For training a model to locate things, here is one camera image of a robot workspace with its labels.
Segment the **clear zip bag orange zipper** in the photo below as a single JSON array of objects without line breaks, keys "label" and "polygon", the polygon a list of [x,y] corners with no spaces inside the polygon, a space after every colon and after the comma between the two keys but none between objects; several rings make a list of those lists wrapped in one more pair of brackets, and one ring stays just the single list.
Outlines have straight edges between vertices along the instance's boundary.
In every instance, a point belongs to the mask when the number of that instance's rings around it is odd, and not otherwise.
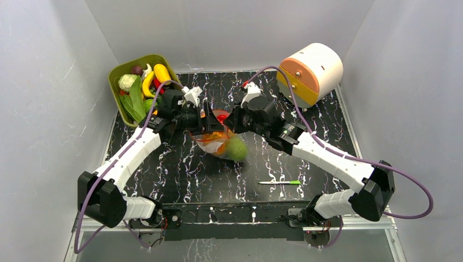
[{"label": "clear zip bag orange zipper", "polygon": [[224,131],[211,134],[191,135],[197,145],[206,153],[215,157],[243,162],[248,155],[248,147],[239,134],[224,126]]}]

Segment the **green cabbage toy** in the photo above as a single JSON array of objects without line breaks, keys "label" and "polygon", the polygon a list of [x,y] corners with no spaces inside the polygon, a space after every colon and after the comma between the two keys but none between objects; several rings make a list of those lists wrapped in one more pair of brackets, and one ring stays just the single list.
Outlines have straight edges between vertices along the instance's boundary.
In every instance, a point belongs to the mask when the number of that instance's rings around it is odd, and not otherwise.
[{"label": "green cabbage toy", "polygon": [[247,157],[248,148],[241,138],[233,137],[226,142],[225,152],[229,159],[241,162]]}]

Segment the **orange pineapple toy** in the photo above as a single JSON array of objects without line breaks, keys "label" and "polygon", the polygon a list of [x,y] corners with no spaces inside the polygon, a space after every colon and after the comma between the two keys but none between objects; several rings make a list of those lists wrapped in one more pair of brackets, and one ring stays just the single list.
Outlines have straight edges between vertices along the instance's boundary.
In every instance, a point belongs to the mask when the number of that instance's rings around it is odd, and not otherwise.
[{"label": "orange pineapple toy", "polygon": [[225,154],[226,142],[231,138],[228,132],[213,132],[204,134],[196,139],[199,147],[206,153],[222,155]]}]

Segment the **red chili pepper toy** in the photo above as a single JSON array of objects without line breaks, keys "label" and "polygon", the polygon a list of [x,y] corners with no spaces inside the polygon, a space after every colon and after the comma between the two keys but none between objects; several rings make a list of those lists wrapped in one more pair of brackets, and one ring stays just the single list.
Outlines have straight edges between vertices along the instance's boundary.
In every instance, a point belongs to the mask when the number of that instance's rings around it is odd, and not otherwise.
[{"label": "red chili pepper toy", "polygon": [[154,78],[153,84],[155,86],[156,91],[160,90],[159,95],[162,95],[164,93],[164,87],[160,87],[161,82],[157,78]]}]

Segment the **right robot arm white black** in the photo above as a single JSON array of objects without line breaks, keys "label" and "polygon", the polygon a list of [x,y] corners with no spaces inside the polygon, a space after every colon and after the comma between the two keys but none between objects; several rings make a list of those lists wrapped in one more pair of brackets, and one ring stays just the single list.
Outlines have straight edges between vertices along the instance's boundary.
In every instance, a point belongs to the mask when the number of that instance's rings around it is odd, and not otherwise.
[{"label": "right robot arm white black", "polygon": [[352,214],[377,222],[394,193],[393,174],[386,162],[361,163],[326,142],[319,145],[302,124],[282,118],[267,97],[235,104],[223,123],[236,134],[254,132],[272,148],[304,159],[348,185],[347,190],[312,199],[302,215],[315,226],[332,217]]}]

